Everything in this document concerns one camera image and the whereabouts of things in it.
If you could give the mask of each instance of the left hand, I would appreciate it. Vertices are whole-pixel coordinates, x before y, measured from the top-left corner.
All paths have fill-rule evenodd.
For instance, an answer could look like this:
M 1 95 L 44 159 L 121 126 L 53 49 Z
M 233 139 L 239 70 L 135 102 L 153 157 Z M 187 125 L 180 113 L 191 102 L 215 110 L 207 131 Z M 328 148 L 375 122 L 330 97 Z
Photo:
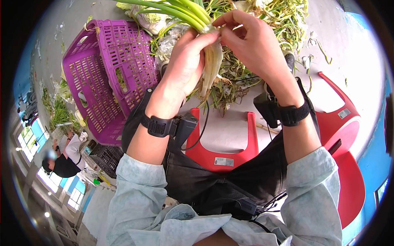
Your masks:
M 182 100 L 196 87 L 205 65 L 203 49 L 219 38 L 219 31 L 196 36 L 197 32 L 189 28 L 174 46 L 164 76 L 145 110 L 147 116 L 173 118 Z

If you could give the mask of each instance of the light blue jacket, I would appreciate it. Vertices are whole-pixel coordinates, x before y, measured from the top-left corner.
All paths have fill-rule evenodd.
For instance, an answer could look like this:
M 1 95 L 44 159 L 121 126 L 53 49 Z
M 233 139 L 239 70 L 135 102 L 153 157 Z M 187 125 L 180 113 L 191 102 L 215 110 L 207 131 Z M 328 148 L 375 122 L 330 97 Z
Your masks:
M 108 211 L 109 246 L 191 246 L 219 228 L 239 245 L 342 245 L 337 211 L 338 167 L 324 147 L 287 166 L 288 197 L 282 223 L 263 213 L 260 226 L 231 215 L 199 216 L 186 204 L 162 209 L 167 191 L 163 166 L 137 161 L 126 154 L 116 170 L 117 190 Z

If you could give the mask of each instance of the purple plastic crate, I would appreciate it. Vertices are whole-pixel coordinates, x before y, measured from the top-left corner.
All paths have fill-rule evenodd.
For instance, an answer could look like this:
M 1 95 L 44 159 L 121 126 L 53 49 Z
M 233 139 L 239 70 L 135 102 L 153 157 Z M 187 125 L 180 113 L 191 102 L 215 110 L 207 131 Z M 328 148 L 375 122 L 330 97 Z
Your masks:
M 157 83 L 154 60 L 146 54 L 150 38 L 142 30 L 138 37 L 136 24 L 125 20 L 91 20 L 87 29 L 78 34 L 64 55 L 64 73 L 82 117 L 89 116 L 87 124 L 97 141 L 121 146 L 126 116 L 141 101 L 145 88 Z M 116 68 L 122 72 L 127 92 L 118 83 Z M 87 107 L 79 100 L 80 91 Z

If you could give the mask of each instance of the sticker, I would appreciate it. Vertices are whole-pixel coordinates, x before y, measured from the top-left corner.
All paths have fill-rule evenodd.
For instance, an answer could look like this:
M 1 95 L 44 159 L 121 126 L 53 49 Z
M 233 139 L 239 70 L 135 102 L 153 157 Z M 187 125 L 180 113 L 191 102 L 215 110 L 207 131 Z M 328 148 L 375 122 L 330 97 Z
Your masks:
M 346 116 L 350 115 L 350 111 L 348 109 L 344 109 L 338 113 L 341 119 L 345 118 Z
M 215 157 L 215 164 L 221 166 L 234 166 L 234 159 Z

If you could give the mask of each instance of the hand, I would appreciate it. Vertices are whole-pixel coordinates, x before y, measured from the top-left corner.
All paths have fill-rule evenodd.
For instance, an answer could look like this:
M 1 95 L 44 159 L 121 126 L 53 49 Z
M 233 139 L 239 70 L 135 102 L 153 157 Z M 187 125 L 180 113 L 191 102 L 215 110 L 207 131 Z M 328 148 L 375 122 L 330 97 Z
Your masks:
M 267 82 L 281 106 L 301 107 L 304 104 L 302 94 L 269 25 L 241 10 L 223 14 L 212 24 L 225 25 L 220 28 L 222 44 L 227 45 L 250 71 Z
M 196 36 L 197 32 L 189 28 L 174 46 L 164 76 L 145 110 L 147 116 L 174 117 L 182 100 L 197 85 L 204 69 L 203 49 L 218 39 L 219 32 Z
M 220 28 L 222 44 L 227 45 L 237 58 L 253 73 L 269 81 L 289 73 L 278 40 L 263 20 L 241 10 L 230 11 L 213 22 Z

